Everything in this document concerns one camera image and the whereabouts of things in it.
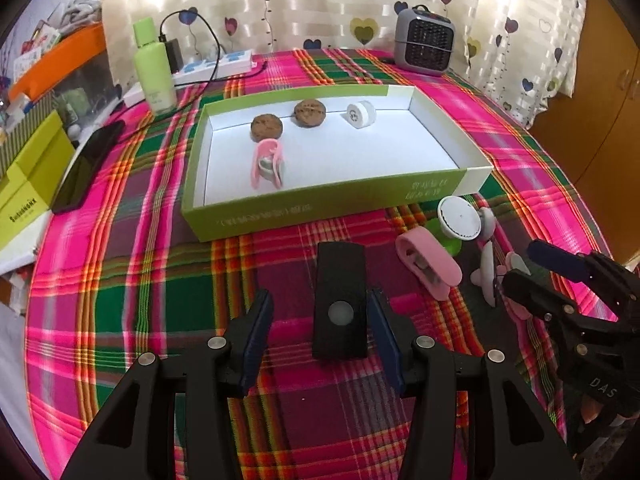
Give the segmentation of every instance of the gray heater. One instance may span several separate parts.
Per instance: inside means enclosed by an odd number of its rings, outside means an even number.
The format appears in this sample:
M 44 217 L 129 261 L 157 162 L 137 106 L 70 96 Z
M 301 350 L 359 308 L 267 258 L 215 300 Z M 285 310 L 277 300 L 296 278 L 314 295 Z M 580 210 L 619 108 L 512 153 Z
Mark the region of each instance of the gray heater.
M 455 33 L 450 20 L 425 6 L 402 10 L 396 23 L 394 62 L 411 72 L 441 75 L 449 67 Z

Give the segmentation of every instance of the yellow box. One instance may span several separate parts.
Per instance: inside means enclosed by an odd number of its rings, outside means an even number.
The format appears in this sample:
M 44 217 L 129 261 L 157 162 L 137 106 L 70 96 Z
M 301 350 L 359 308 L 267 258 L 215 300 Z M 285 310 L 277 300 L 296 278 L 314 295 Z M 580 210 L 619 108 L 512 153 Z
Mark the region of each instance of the yellow box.
M 74 149 L 53 111 L 0 180 L 0 250 L 53 202 Z

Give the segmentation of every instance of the green plastic cap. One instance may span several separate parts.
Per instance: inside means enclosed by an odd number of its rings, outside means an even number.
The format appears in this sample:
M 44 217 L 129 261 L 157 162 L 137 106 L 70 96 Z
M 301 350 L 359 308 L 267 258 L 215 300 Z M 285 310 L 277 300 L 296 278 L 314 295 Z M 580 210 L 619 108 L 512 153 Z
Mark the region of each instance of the green plastic cap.
M 133 24 L 133 33 L 136 37 L 138 48 L 158 40 L 153 18 L 144 18 L 139 22 L 135 22 Z

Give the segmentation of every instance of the bed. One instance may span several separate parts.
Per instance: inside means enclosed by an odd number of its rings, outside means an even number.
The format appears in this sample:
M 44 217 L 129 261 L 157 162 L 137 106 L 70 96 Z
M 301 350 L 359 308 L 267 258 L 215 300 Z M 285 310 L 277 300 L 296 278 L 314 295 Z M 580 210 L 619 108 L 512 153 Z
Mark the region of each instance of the bed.
M 127 111 L 127 129 L 95 180 L 84 207 L 56 216 L 40 252 L 28 308 L 25 359 L 28 405 L 47 471 L 60 477 L 87 425 L 123 373 L 145 351 L 162 356 L 220 335 L 258 288 L 274 296 L 276 314 L 258 385 L 230 404 L 239 459 L 258 478 L 394 478 L 408 435 L 411 400 L 399 400 L 375 352 L 362 361 L 319 369 L 311 358 L 310 319 L 316 244 L 366 246 L 369 279 L 390 298 L 415 294 L 418 328 L 450 349 L 481 355 L 499 348 L 517 366 L 562 436 L 575 395 L 555 375 L 543 325 L 490 308 L 468 276 L 478 266 L 473 242 L 457 257 L 465 279 L 437 303 L 396 257 L 394 240 L 435 216 L 425 202 L 252 235 L 199 243 L 180 214 L 182 183 L 199 118 L 209 102 L 252 92 L 315 84 L 415 85 L 482 149 L 495 171 L 476 207 L 498 220 L 498 263 L 543 238 L 571 252 L 607 247 L 562 171 L 500 108 L 455 74 L 442 78 L 396 70 L 367 50 L 296 50 L 257 59 L 266 69 L 211 84 L 199 107 L 148 130 L 146 105 Z M 187 88 L 182 103 L 200 87 Z M 533 267 L 537 280 L 574 298 L 584 314 L 611 313 L 582 285 Z M 185 478 L 184 404 L 178 399 L 175 455 Z M 466 397 L 458 399 L 464 478 Z

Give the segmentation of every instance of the pink plastic toy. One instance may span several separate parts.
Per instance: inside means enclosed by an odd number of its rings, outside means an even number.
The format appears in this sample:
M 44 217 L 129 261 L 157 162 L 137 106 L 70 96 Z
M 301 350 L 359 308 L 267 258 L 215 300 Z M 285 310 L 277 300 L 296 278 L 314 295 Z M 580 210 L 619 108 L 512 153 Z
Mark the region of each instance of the pink plastic toy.
M 447 301 L 452 286 L 462 281 L 462 270 L 436 237 L 415 227 L 396 238 L 398 257 L 438 301 Z
M 282 145 L 276 139 L 264 139 L 258 142 L 254 151 L 254 162 L 251 170 L 251 186 L 258 189 L 260 177 L 270 182 L 276 189 L 282 187 L 284 157 Z

